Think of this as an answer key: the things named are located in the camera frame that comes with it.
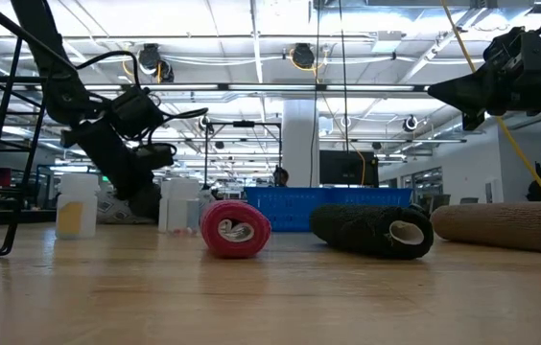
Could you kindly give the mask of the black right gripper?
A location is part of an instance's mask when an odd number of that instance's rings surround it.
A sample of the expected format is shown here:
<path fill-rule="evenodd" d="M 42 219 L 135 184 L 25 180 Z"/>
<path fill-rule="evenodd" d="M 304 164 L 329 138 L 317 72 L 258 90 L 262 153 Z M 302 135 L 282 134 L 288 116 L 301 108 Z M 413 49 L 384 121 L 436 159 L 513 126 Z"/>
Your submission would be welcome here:
<path fill-rule="evenodd" d="M 507 111 L 541 112 L 541 70 L 498 77 L 487 89 L 490 78 L 490 73 L 476 71 L 432 84 L 427 93 L 455 108 L 471 108 L 461 113 L 464 131 L 477 129 L 485 121 L 485 110 L 495 116 Z"/>

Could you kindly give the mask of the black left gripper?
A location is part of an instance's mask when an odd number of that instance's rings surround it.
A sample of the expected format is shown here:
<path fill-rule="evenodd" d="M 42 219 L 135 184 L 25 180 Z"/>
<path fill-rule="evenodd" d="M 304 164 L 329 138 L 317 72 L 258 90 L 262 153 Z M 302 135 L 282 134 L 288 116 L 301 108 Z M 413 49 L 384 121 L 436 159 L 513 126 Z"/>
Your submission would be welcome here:
<path fill-rule="evenodd" d="M 107 120 L 82 122 L 61 132 L 65 148 L 80 147 L 98 170 L 108 178 L 119 199 L 128 200 L 132 213 L 159 219 L 160 187 L 153 182 L 153 170 L 174 164 L 172 144 L 127 147 Z"/>

